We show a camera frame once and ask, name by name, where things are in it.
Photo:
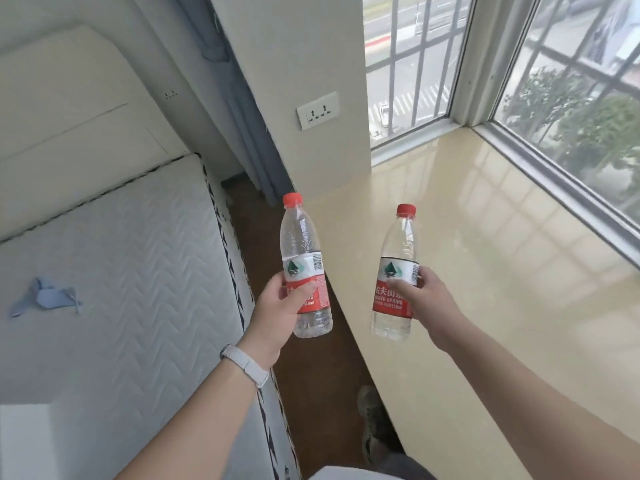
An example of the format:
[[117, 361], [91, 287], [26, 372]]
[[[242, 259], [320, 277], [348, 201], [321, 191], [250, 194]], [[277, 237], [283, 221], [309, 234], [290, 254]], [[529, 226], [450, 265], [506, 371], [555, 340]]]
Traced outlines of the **person's left hand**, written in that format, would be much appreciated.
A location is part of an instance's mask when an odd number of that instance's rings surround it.
[[284, 273], [275, 274], [255, 304], [249, 326], [237, 347], [265, 369], [276, 363], [298, 320], [299, 310], [283, 310]]

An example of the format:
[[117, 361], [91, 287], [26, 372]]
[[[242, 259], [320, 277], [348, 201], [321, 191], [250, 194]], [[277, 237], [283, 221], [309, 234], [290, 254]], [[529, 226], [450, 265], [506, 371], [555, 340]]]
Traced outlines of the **person's right hand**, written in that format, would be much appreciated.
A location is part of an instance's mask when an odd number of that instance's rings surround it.
[[447, 286], [427, 266], [419, 266], [418, 279], [424, 280], [423, 299], [420, 305], [409, 306], [412, 318], [427, 330], [434, 345], [449, 353], [464, 336], [470, 322], [462, 313]]

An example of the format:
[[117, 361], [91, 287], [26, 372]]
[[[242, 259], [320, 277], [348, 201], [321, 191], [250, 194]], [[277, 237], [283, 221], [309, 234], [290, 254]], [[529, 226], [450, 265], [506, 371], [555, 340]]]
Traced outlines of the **clear water bottle red label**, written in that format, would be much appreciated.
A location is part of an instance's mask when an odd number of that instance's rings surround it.
[[291, 292], [308, 282], [316, 289], [298, 311], [293, 333], [300, 339], [320, 337], [333, 328], [330, 294], [316, 227], [303, 208], [300, 193], [283, 196], [285, 213], [280, 228], [280, 250], [286, 288]]
[[371, 330], [379, 337], [397, 342], [410, 335], [412, 309], [407, 300], [389, 288], [388, 281], [417, 285], [419, 264], [413, 229], [416, 213], [416, 207], [410, 203], [397, 206], [396, 219], [389, 227], [381, 249], [374, 290]]

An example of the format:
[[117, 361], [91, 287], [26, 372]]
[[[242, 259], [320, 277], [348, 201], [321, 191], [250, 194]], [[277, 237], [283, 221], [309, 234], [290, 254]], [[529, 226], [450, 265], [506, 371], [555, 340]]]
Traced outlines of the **person's left forearm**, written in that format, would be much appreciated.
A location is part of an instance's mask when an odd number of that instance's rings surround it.
[[115, 480], [221, 480], [257, 387], [221, 360]]

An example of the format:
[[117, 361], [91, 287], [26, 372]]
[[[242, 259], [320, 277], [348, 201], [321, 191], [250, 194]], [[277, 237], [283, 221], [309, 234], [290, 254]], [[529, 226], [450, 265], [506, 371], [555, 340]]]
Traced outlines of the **person's right forearm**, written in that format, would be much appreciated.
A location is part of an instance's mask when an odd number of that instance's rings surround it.
[[640, 480], [640, 444], [540, 379], [464, 315], [442, 346], [533, 480]]

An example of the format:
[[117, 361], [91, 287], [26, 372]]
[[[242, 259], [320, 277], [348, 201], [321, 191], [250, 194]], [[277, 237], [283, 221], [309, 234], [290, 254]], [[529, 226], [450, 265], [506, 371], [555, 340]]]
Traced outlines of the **beige glossy windowsill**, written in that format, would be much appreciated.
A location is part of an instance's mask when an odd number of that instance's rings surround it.
[[324, 269], [404, 450], [438, 480], [529, 480], [451, 359], [413, 323], [372, 334], [381, 249], [417, 208], [418, 262], [463, 313], [640, 443], [640, 270], [474, 131], [457, 129], [305, 204]]

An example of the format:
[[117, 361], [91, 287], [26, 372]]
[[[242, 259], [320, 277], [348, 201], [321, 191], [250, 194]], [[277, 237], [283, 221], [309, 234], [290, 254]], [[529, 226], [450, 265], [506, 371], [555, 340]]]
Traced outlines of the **white wrist band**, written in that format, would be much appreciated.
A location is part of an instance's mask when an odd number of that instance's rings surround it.
[[263, 369], [254, 359], [233, 344], [228, 344], [220, 352], [221, 360], [233, 362], [244, 374], [261, 389], [270, 379], [270, 371]]

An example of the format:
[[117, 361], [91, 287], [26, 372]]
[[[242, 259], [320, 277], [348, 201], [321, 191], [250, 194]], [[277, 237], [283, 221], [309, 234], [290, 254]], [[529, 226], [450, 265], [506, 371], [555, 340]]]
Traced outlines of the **grey sneaker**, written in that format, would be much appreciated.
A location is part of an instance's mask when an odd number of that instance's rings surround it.
[[387, 409], [375, 387], [365, 385], [359, 389], [357, 409], [364, 421], [362, 451], [368, 466], [379, 465], [390, 453], [404, 453]]

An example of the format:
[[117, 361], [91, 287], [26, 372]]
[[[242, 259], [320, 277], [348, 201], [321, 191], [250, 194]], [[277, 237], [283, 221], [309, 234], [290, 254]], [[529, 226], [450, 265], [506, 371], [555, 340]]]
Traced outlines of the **white quilted mattress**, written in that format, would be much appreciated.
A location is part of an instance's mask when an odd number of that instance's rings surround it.
[[[9, 318], [35, 277], [82, 302]], [[199, 156], [0, 241], [0, 480], [113, 480], [254, 307], [225, 195]]]

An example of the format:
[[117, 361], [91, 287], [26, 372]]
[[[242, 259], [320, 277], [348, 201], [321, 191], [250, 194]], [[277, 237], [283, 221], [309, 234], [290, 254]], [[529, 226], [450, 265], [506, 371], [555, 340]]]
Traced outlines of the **blue-grey curtain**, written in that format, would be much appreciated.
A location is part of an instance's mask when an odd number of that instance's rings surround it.
[[274, 207], [294, 190], [282, 158], [211, 0], [173, 0], [212, 71], [242, 138], [266, 201]]

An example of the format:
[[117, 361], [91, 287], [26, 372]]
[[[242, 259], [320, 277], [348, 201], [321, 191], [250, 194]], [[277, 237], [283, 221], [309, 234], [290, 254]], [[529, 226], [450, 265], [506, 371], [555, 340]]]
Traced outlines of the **narrow barred window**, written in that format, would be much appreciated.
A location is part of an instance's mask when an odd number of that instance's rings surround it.
[[374, 149], [451, 109], [476, 0], [362, 0]]

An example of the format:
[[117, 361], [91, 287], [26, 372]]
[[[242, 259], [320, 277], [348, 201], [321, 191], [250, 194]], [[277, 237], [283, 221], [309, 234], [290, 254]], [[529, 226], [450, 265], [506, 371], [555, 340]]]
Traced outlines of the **blue crumpled cloth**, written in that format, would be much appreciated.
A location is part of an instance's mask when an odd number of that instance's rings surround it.
[[82, 306], [75, 288], [62, 289], [55, 286], [52, 281], [38, 276], [31, 281], [23, 296], [11, 305], [8, 316], [9, 318], [19, 317], [32, 308], [46, 311], [67, 307], [74, 308], [79, 314]]

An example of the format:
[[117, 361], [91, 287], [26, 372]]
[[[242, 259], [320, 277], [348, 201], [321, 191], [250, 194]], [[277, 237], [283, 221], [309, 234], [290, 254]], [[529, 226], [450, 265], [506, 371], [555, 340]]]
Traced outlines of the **wide barred window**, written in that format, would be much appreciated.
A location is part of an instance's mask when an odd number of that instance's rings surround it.
[[540, 0], [495, 120], [640, 228], [640, 0]]

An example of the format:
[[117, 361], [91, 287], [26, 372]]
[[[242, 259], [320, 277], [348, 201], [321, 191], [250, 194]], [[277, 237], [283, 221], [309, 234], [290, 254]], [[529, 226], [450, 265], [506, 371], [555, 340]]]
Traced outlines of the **cream padded headboard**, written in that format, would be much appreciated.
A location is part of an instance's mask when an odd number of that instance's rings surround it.
[[0, 240], [188, 153], [119, 49], [88, 26], [0, 56]]

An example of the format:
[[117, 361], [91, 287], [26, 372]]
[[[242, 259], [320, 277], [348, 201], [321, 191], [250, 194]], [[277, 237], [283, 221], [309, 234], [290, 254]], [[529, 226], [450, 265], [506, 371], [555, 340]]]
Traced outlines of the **white double wall socket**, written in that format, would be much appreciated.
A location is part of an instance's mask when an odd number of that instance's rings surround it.
[[340, 115], [340, 98], [334, 91], [296, 108], [302, 131], [314, 128]]

